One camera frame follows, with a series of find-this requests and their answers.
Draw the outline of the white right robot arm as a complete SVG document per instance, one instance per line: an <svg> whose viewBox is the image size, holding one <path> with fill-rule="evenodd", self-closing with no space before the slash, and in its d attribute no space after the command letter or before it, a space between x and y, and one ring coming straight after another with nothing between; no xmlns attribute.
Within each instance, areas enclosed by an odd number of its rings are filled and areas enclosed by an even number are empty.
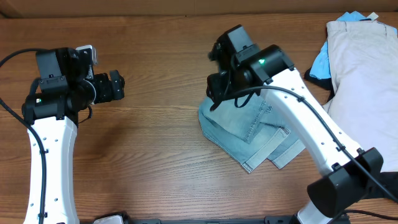
<svg viewBox="0 0 398 224"><path fill-rule="evenodd" d="M331 223L349 206L378 186L383 158L376 148L365 151L323 110L305 86L294 63L276 45L241 48L217 42L208 54L220 67L208 77L216 105L250 93L262 95L299 136L321 179L308 185L309 203L295 223Z"/></svg>

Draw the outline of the light blue denim shorts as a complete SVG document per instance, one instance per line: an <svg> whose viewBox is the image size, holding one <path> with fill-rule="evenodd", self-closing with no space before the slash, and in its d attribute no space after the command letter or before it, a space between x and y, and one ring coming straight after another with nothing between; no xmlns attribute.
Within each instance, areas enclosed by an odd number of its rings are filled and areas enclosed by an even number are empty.
<svg viewBox="0 0 398 224"><path fill-rule="evenodd" d="M237 108L233 100L211 111L213 102L205 97L198 109L204 137L222 148L250 173L266 159L281 169L305 146L285 119L261 96Z"/></svg>

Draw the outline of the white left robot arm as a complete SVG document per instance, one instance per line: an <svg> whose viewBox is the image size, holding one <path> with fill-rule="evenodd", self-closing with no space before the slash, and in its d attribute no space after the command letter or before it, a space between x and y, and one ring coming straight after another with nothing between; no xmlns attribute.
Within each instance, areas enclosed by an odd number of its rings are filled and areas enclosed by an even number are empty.
<svg viewBox="0 0 398 224"><path fill-rule="evenodd" d="M40 76L22 105L30 140L30 194L25 223L79 223L73 196L73 150L80 111L124 98L117 70L95 74L92 45L38 51Z"/></svg>

